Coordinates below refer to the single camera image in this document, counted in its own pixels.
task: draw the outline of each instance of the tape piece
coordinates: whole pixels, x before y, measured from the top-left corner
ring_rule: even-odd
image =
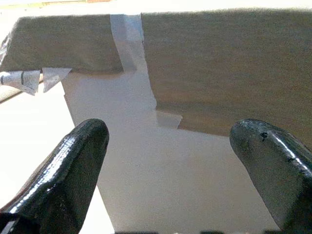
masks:
[[[157,126],[164,128],[177,129],[181,120],[181,115],[156,111]]]
[[[143,29],[140,15],[110,15],[113,39],[124,72],[144,70]]]
[[[0,72],[0,84],[17,88],[30,95],[38,91],[40,70]]]
[[[65,79],[71,70],[72,70],[71,68],[43,67],[42,68],[43,84],[44,84],[43,92],[44,93],[48,92],[58,82]]]

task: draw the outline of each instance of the gray fabric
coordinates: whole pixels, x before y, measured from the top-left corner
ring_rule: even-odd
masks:
[[[312,147],[312,12],[142,14],[157,109],[180,128],[227,136],[243,118],[289,130]]]
[[[123,71],[109,15],[23,17],[12,29],[8,42],[0,71],[42,67],[104,73]]]

